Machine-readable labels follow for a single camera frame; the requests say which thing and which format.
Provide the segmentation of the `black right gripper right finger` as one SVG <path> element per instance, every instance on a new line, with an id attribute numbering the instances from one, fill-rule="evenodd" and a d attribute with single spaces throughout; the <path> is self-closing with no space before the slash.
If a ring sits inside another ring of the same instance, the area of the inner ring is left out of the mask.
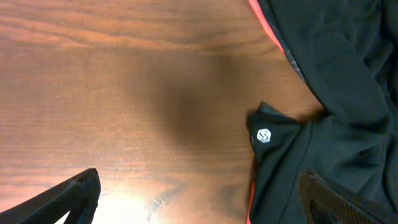
<path id="1" fill-rule="evenodd" d="M 396 224 L 397 214 L 312 170 L 302 170 L 298 195 L 309 224 Z"/>

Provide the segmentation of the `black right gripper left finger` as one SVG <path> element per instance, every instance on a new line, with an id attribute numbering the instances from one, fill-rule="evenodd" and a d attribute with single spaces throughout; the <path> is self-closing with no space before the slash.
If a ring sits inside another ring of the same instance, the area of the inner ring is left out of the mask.
<path id="1" fill-rule="evenodd" d="M 2 224 L 91 224 L 101 184 L 98 171 L 87 169 L 35 197 L 1 212 Z"/>

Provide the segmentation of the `black polo shirt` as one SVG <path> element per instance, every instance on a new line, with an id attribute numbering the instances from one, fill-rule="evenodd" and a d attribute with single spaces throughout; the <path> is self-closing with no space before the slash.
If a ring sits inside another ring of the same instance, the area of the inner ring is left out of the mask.
<path id="1" fill-rule="evenodd" d="M 307 223 L 302 170 L 397 214 L 397 1 L 269 4 L 325 114 L 300 122 L 263 103 L 248 116 L 257 165 L 248 223 Z"/>

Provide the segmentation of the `red and black patterned garment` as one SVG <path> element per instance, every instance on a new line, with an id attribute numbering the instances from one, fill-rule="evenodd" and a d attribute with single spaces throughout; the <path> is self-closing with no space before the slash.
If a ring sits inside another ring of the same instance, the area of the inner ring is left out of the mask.
<path id="1" fill-rule="evenodd" d="M 279 50 L 285 55 L 292 68 L 296 71 L 298 76 L 305 80 L 296 59 L 292 55 L 289 46 L 287 45 L 283 35 L 276 22 L 274 13 L 270 7 L 269 1 L 248 0 L 254 14 L 259 20 L 268 38 L 276 45 Z"/>

